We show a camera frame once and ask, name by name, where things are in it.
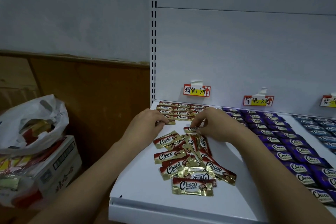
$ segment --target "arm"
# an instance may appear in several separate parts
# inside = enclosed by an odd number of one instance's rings
[[[156,126],[157,120],[163,122]],[[89,223],[120,172],[157,137],[165,122],[167,118],[156,110],[135,116],[123,137],[29,224]]]
[[[192,127],[205,136],[233,144],[257,186],[270,223],[335,223],[334,216],[277,160],[259,138],[220,109],[198,114]]]

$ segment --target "row of candy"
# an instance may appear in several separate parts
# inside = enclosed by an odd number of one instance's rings
[[[293,115],[310,134],[336,155],[336,119]]]
[[[183,104],[160,101],[156,109],[168,118],[167,125],[174,125],[175,120],[192,121],[199,113],[208,109],[207,105]]]
[[[195,134],[198,128],[185,127],[185,135],[173,131],[153,141],[157,149],[154,163],[163,180],[172,179],[173,194],[213,196],[216,178],[235,185],[236,175],[221,167],[213,158],[206,137]]]
[[[336,207],[336,171],[282,117],[276,113],[222,109],[235,119],[241,118],[238,121],[251,129],[319,201]]]

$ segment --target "white cardboard box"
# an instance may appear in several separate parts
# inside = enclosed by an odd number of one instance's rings
[[[41,199],[50,201],[57,191],[66,187],[81,164],[75,138],[66,136],[62,144],[45,161],[20,177],[17,190],[0,189],[0,204],[27,208]]]
[[[155,109],[157,104],[158,102],[154,102],[151,109]],[[302,135],[321,157],[332,166],[336,166],[336,155],[309,134],[293,117],[280,116],[284,117],[295,132]],[[190,122],[187,121],[165,125],[158,137],[172,130],[184,134],[183,127],[189,125]],[[115,182],[110,193],[109,219],[132,224],[267,222],[256,186],[239,152],[229,143],[208,139],[214,159],[237,174],[236,186],[218,181],[213,197],[173,195],[171,181],[163,181],[159,172],[160,165],[154,164],[153,154],[165,149],[157,150],[150,144],[134,158]],[[327,208],[336,216],[336,208]]]

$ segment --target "white shelf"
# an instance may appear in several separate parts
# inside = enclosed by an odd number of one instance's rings
[[[336,155],[305,131],[291,116],[282,115],[307,142],[336,167]],[[172,130],[184,134],[190,122],[176,121],[166,125],[158,137]],[[239,152],[230,144],[209,138],[213,157],[223,167],[237,174],[236,186],[218,181],[213,197],[173,195],[171,181],[163,181],[161,165],[154,164],[157,150],[153,144],[145,148],[120,174],[110,193],[109,219],[123,223],[258,223],[267,222],[257,189]],[[328,208],[335,216],[336,209]]]

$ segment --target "white wall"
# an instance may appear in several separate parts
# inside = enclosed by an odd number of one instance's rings
[[[0,49],[149,60],[148,0],[0,0]]]

